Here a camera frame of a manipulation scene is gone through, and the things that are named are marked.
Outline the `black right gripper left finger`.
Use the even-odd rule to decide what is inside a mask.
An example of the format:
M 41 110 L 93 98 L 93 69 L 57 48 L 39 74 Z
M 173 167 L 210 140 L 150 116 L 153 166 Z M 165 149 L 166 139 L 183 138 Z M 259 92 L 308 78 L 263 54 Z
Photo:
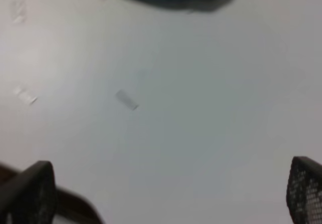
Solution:
M 1 184 L 1 223 L 52 223 L 57 207 L 53 166 L 38 161 Z

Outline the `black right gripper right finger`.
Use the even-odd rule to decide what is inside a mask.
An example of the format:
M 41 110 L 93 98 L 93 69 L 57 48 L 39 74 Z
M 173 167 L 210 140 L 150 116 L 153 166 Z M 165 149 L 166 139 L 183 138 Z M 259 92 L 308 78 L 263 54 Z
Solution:
M 321 164 L 308 157 L 292 159 L 286 203 L 293 223 L 321 223 Z

